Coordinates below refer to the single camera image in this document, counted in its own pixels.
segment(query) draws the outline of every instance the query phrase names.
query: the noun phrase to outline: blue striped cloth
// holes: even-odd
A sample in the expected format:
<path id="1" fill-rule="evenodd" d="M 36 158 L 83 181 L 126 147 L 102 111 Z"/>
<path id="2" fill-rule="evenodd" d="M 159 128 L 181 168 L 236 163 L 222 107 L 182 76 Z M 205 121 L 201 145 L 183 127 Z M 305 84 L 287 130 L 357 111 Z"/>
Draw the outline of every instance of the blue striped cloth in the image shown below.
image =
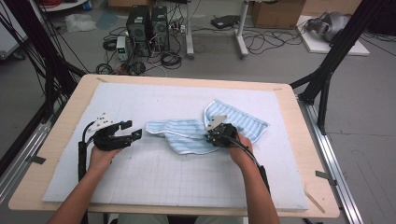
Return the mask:
<path id="1" fill-rule="evenodd" d="M 146 131 L 165 137 L 177 154 L 206 154 L 219 149 L 207 143 L 205 138 L 205 127 L 216 115 L 227 115 L 224 123 L 231 123 L 252 143 L 256 142 L 268 127 L 268 123 L 215 100 L 205 109 L 205 124 L 198 119 L 154 120 L 146 124 Z"/>

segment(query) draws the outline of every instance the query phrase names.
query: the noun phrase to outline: computer tower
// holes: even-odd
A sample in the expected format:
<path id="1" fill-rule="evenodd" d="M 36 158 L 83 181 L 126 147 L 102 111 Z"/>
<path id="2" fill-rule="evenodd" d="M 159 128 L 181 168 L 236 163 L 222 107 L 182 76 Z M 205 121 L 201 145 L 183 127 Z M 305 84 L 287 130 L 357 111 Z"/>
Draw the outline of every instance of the computer tower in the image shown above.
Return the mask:
<path id="1" fill-rule="evenodd" d="M 149 41 L 153 37 L 149 6 L 132 6 L 126 28 L 131 40 L 132 51 L 135 51 L 137 56 L 149 56 Z"/>
<path id="2" fill-rule="evenodd" d="M 155 50 L 169 50 L 169 31 L 166 7 L 155 7 L 151 10 L 151 22 L 155 36 Z"/>

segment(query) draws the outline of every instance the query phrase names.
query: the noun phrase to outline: cardboard box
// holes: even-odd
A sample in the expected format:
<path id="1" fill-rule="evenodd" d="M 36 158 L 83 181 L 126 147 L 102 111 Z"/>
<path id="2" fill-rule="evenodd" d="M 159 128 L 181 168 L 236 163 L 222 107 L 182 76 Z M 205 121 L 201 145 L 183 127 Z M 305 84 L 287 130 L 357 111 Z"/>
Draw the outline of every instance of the cardboard box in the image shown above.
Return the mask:
<path id="1" fill-rule="evenodd" d="M 325 11 L 352 15 L 360 3 L 361 0 L 306 0 L 302 15 L 318 17 Z"/>
<path id="2" fill-rule="evenodd" d="M 150 6 L 151 0 L 107 0 L 110 7 Z"/>
<path id="3" fill-rule="evenodd" d="M 275 4 L 254 3 L 253 24 L 259 28 L 294 29 L 305 0 L 279 0 Z"/>

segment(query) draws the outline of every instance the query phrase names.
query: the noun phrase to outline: white mat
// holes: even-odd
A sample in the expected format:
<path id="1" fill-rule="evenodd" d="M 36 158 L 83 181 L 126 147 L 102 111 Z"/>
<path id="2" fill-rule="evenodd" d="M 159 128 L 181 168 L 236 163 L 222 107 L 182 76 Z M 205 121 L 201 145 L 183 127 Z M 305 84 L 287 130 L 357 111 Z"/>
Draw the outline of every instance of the white mat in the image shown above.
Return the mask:
<path id="1" fill-rule="evenodd" d="M 297 25 L 302 24 L 303 22 L 307 22 L 309 19 L 313 17 L 310 16 L 300 16 L 300 19 L 297 21 Z M 306 46 L 306 49 L 310 53 L 328 53 L 330 50 L 329 43 L 326 42 L 320 35 L 317 35 L 315 31 L 305 31 L 304 26 L 298 26 L 297 31 L 299 33 L 303 33 L 303 40 Z M 358 40 L 355 43 L 355 46 L 349 51 L 347 55 L 358 55 L 358 56 L 369 56 L 370 52 L 367 50 L 363 44 Z"/>
<path id="2" fill-rule="evenodd" d="M 96 89 L 56 167 L 46 202 L 61 202 L 78 182 L 78 141 L 103 112 L 115 121 L 132 119 L 127 134 L 154 119 L 204 119 L 214 99 L 270 123 L 254 146 L 267 170 L 279 210 L 307 209 L 276 96 L 270 91 L 102 83 Z M 166 140 L 143 132 L 141 140 L 113 160 L 93 195 L 94 203 L 246 207 L 243 178 L 226 148 L 207 155 L 177 155 Z"/>

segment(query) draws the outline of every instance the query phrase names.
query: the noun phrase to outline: human hand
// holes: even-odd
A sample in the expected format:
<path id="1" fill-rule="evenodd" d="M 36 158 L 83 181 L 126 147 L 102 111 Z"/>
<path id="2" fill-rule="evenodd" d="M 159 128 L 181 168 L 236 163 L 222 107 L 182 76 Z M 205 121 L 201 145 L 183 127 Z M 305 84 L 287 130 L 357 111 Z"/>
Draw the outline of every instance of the human hand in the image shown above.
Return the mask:
<path id="1" fill-rule="evenodd" d="M 91 151 L 90 166 L 88 171 L 102 175 L 111 163 L 111 160 L 122 151 L 122 148 L 110 151 L 104 151 L 94 146 Z"/>
<path id="2" fill-rule="evenodd" d="M 248 148 L 249 151 L 253 152 L 253 146 L 248 138 L 246 138 L 241 133 L 238 133 L 239 141 L 242 145 Z M 230 156 L 239 168 L 243 168 L 246 165 L 253 164 L 253 161 L 249 155 L 240 147 L 230 147 Z"/>

